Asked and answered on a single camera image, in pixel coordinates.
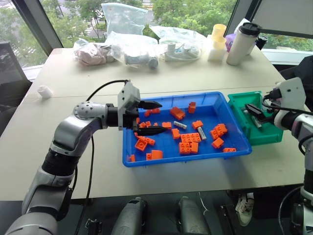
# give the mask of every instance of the white bottle cap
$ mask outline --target white bottle cap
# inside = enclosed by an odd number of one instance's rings
[[[53,94],[52,90],[50,90],[47,86],[40,86],[37,91],[44,99],[51,98]]]

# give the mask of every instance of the clear plastic bag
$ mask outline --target clear plastic bag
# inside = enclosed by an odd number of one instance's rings
[[[121,3],[103,3],[102,11],[107,20],[107,33],[142,35],[147,22],[148,10]]]
[[[73,48],[75,59],[84,66],[101,65],[114,61],[114,58],[109,55],[111,46],[103,43],[89,43],[80,38],[74,43]]]
[[[150,69],[158,66],[157,40],[154,38],[111,32],[105,44],[111,45],[109,55],[125,65],[135,68],[147,66]]]
[[[150,26],[163,45],[162,58],[168,61],[195,61],[201,57],[206,37],[198,32],[176,27]]]

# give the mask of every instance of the floor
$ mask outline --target floor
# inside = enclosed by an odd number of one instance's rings
[[[176,202],[182,197],[188,196],[193,199],[203,210],[198,192],[170,193],[141,195],[140,197],[148,202],[148,219],[145,224],[145,233],[177,233],[176,228]],[[222,235],[222,228],[216,213],[216,206],[230,204],[231,199],[226,191],[202,192],[201,197],[208,211],[205,213],[206,221],[213,235]],[[84,228],[88,218],[97,219],[103,222],[103,235],[109,235],[124,205],[134,199],[135,196],[97,198],[92,206],[88,207],[81,226],[79,235],[87,235]],[[4,234],[9,225],[21,214],[21,202],[0,202],[0,234]],[[81,206],[71,205],[67,217],[59,222],[58,235],[71,235],[74,233]],[[285,233],[288,231],[289,219],[283,220]],[[247,227],[242,228],[244,235],[280,235],[277,219],[252,219]]]

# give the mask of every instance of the table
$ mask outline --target table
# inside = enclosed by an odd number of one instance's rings
[[[231,67],[225,61],[211,65],[204,58],[181,67],[161,62],[156,73],[136,72],[118,64],[83,70],[70,54],[70,49],[53,51],[0,138],[0,200],[23,199],[57,125],[93,89],[109,80],[131,78],[142,98],[208,91],[220,91],[225,97],[239,92],[267,92],[276,81],[283,80],[257,48],[241,67]],[[40,85],[53,89],[54,97],[38,98],[35,90]],[[104,89],[93,101],[117,105],[120,89],[121,85]],[[94,139],[91,197],[258,188],[303,181],[304,157],[290,132],[284,133],[281,143],[254,146],[247,156],[133,168],[122,164],[122,132],[117,128],[100,130]],[[89,145],[78,164],[78,183],[72,198],[86,196],[90,155]]]

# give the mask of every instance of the orange block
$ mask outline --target orange block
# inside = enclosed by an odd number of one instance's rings
[[[180,154],[190,154],[190,144],[189,143],[179,143],[179,153]]]
[[[188,113],[193,114],[196,110],[196,103],[190,102],[188,106]]]
[[[151,154],[152,154],[152,157],[151,157],[152,160],[163,158],[163,152],[161,150],[152,150]]]
[[[221,131],[223,131],[224,134],[227,133],[227,128],[225,124],[221,123],[221,124],[218,124],[217,126],[221,129]]]
[[[146,122],[146,127],[148,128],[149,126],[151,126],[151,122],[150,122],[150,121],[147,121],[147,122]]]
[[[146,137],[146,142],[149,144],[149,145],[155,145],[156,141],[154,139],[151,139],[151,138],[148,138]]]
[[[224,132],[221,130],[219,126],[214,127],[214,130],[219,137],[221,137],[224,134]]]
[[[219,137],[215,130],[210,131],[210,133],[213,140],[216,140]]]
[[[170,113],[178,120],[182,120],[186,116],[185,112],[178,107],[173,107]]]
[[[150,115],[150,113],[151,113],[151,110],[145,111],[145,117],[148,117]]]
[[[149,161],[152,159],[152,154],[151,153],[146,153],[146,160]]]
[[[180,138],[180,133],[179,133],[179,129],[175,128],[172,129],[172,135],[173,135],[173,139],[179,139]]]
[[[148,143],[146,141],[138,140],[137,143],[135,144],[135,148],[144,151],[145,148],[147,147],[147,144]]]
[[[132,163],[134,163],[134,162],[136,161],[136,159],[135,159],[135,154],[132,154],[132,155],[131,155],[130,160],[131,160]]]
[[[198,127],[203,127],[203,123],[202,123],[202,121],[198,120],[198,121],[194,121],[191,124],[191,126],[192,126],[192,128],[194,128],[196,130]]]
[[[220,148],[222,145],[224,144],[224,141],[221,138],[217,138],[216,140],[214,140],[214,142],[212,143],[212,146],[214,148]]]
[[[147,125],[146,125],[146,123],[145,123],[145,122],[142,122],[142,123],[140,123],[140,124],[139,124],[139,127],[140,127],[140,128],[146,128],[146,127],[147,127]]]
[[[226,152],[236,152],[237,149],[236,148],[224,148],[223,149],[223,152],[226,153]]]
[[[137,138],[138,138],[139,140],[146,141],[146,138],[145,138],[144,136],[137,136]]]
[[[199,133],[181,134],[180,138],[183,143],[201,142]]]
[[[167,129],[172,129],[171,122],[162,122],[162,127],[165,127]]]
[[[151,110],[151,113],[152,113],[152,114],[159,114],[159,113],[161,113],[161,110],[160,110],[159,108],[152,109],[152,110]]]
[[[198,153],[199,144],[197,142],[192,142],[190,145],[191,145],[190,152]]]

